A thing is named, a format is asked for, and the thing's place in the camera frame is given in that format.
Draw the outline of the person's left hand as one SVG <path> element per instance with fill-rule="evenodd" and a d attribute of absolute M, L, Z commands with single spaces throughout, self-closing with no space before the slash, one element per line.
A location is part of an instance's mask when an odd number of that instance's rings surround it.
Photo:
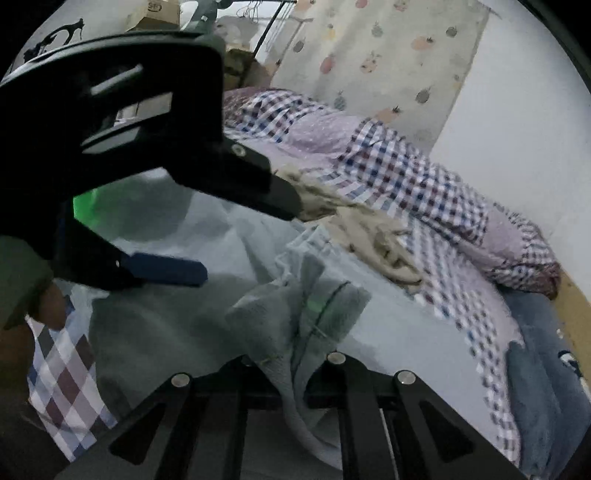
<path fill-rule="evenodd" d="M 61 330 L 66 323 L 66 302 L 58 286 L 51 282 L 47 289 L 33 301 L 28 316 L 51 330 Z"/>

